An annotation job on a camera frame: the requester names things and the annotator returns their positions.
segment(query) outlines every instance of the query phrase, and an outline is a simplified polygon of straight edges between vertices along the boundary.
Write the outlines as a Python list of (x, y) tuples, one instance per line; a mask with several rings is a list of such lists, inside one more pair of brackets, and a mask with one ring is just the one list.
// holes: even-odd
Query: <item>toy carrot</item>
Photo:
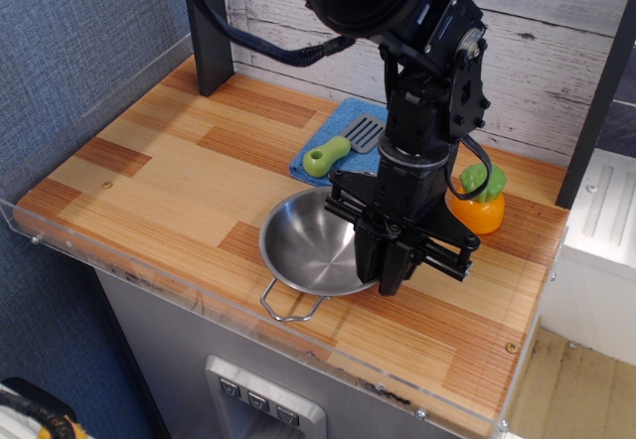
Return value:
[[(459, 175), (460, 192), (475, 191), (486, 179), (486, 167), (474, 164)], [(476, 234), (494, 232), (504, 219), (506, 201), (503, 190), (506, 175), (501, 168), (493, 164), (488, 187), (471, 201), (460, 201), (455, 197), (449, 200), (448, 208), (459, 220)]]

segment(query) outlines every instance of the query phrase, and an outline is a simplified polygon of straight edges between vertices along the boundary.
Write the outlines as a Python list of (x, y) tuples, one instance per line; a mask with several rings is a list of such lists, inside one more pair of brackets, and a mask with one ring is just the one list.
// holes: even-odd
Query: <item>spatula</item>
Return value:
[(361, 114), (327, 143), (307, 151), (302, 166), (309, 176), (322, 178), (333, 164), (344, 158), (353, 149), (365, 154), (378, 144), (378, 138), (385, 124), (371, 114)]

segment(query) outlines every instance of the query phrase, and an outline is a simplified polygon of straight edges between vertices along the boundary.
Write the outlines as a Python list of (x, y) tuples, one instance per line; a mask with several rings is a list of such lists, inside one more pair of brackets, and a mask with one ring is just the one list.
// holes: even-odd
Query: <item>control panel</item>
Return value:
[[(251, 431), (244, 427), (245, 422), (251, 420), (253, 427), (264, 428), (262, 424), (266, 423), (258, 417), (262, 415), (294, 428), (299, 433), (294, 437), (327, 439), (327, 416), (314, 402), (216, 356), (209, 356), (206, 361), (206, 378), (221, 420), (228, 429), (226, 434), (233, 439), (247, 439), (252, 432), (262, 437), (262, 430)], [(228, 399), (247, 404), (252, 414), (245, 413), (243, 408), (232, 408)], [(233, 431), (234, 424), (240, 427)]]

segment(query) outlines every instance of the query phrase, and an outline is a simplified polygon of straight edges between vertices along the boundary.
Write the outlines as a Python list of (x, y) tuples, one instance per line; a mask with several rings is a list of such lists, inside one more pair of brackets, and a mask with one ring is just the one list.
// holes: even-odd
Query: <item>blue towel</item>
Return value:
[[(361, 101), (356, 98), (345, 99), (291, 162), (289, 165), (289, 174), (291, 174), (293, 178), (312, 186), (331, 186), (328, 175), (322, 178), (309, 176), (302, 167), (302, 158), (310, 149), (322, 146), (334, 136), (338, 136), (349, 123), (361, 114), (371, 114), (384, 123), (387, 122), (387, 109), (383, 106)], [(347, 156), (334, 163), (332, 171), (342, 169), (343, 171), (371, 171), (377, 173), (379, 164), (380, 154), (378, 153), (377, 146), (366, 154), (356, 153), (352, 149)]]

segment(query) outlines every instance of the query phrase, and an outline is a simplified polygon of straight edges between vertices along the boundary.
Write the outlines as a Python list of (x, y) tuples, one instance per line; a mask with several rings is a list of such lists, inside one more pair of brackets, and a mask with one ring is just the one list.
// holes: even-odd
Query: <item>white wooden wall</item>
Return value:
[[(475, 0), (489, 49), (484, 93), (492, 101), (485, 145), (567, 165), (627, 0)], [(302, 0), (226, 0), (233, 25), (287, 49), (333, 37)], [(234, 47), (238, 73), (341, 101), (385, 103), (377, 47), (352, 49), (295, 69)]]

